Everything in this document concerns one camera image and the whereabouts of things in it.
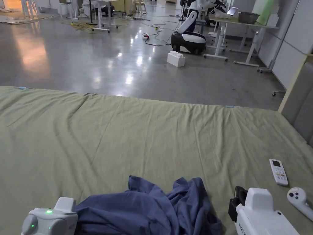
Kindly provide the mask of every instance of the metal bowl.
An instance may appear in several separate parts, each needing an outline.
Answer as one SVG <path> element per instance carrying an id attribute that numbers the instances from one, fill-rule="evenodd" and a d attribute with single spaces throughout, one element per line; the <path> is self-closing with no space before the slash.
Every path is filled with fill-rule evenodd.
<path id="1" fill-rule="evenodd" d="M 238 21 L 245 24 L 255 24 L 260 15 L 251 12 L 239 12 Z"/>

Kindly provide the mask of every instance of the green bed sheet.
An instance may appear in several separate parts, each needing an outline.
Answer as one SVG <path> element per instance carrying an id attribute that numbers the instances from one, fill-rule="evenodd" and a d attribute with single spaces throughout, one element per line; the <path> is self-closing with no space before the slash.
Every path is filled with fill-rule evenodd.
<path id="1" fill-rule="evenodd" d="M 268 189 L 301 235 L 313 231 L 286 197 L 297 186 L 313 200 L 313 150 L 275 111 L 2 86 L 0 129 L 0 234 L 20 234 L 30 210 L 60 196 L 122 192 L 129 175 L 165 192 L 201 177 L 226 234 L 236 234 L 237 185 Z M 270 158 L 289 187 L 275 183 Z"/>

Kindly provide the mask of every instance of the white controller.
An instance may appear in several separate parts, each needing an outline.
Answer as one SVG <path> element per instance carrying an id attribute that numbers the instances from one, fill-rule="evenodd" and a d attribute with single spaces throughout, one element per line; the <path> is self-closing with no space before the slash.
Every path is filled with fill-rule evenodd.
<path id="1" fill-rule="evenodd" d="M 287 176 L 281 161 L 270 159 L 269 162 L 271 164 L 272 172 L 276 183 L 279 185 L 288 185 Z"/>
<path id="2" fill-rule="evenodd" d="M 73 198 L 60 197 L 53 209 L 35 208 L 24 220 L 21 235 L 73 235 L 78 219 L 75 205 Z"/>
<path id="3" fill-rule="evenodd" d="M 313 221 L 313 210 L 306 203 L 306 193 L 302 188 L 292 188 L 287 194 L 288 201 L 302 212 L 306 217 Z"/>

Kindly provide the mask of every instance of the remote control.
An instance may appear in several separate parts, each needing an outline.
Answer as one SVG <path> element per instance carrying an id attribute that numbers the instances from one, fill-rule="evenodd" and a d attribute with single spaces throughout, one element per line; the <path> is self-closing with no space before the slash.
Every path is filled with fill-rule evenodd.
<path id="1" fill-rule="evenodd" d="M 275 181 L 278 185 L 288 185 L 287 176 L 283 168 L 283 164 L 279 160 L 269 160 Z"/>
<path id="2" fill-rule="evenodd" d="M 288 201 L 306 217 L 313 221 L 313 210 L 306 203 L 306 193 L 302 188 L 292 188 L 287 193 Z"/>

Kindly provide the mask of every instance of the laptop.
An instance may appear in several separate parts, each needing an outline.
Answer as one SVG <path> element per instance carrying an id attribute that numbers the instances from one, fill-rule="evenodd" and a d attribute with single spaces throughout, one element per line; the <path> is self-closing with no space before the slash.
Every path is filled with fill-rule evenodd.
<path id="1" fill-rule="evenodd" d="M 231 7 L 227 14 L 233 16 L 238 11 L 238 9 L 238 7 Z"/>

